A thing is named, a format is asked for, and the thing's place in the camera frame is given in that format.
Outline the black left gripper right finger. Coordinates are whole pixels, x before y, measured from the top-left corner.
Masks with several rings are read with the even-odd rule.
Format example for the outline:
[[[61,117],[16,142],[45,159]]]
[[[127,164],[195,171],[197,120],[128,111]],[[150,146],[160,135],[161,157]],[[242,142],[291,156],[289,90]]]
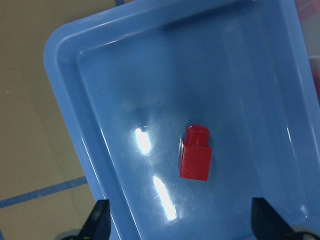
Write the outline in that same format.
[[[251,230],[257,240],[292,240],[294,230],[262,197],[251,201]]]

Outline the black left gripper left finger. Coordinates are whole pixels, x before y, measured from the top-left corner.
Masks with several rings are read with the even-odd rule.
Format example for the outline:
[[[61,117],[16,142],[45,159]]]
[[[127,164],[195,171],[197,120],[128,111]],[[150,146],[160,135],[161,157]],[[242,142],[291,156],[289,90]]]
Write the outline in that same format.
[[[111,235],[110,201],[98,200],[78,234],[80,240],[108,240]]]

